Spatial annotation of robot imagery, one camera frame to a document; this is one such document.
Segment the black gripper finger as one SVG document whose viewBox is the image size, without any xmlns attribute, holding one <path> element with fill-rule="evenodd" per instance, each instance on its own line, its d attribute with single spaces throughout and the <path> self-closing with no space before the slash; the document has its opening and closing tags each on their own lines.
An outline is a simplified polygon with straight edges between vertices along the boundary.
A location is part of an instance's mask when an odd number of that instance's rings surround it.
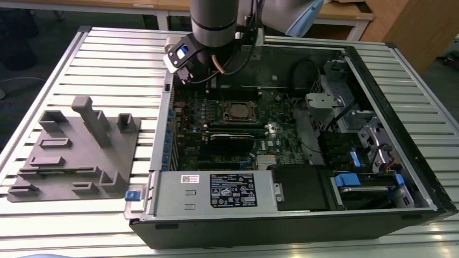
<svg viewBox="0 0 459 258">
<path fill-rule="evenodd" d="M 205 94 L 214 95 L 220 93 L 218 75 L 216 75 L 205 84 Z"/>
</svg>

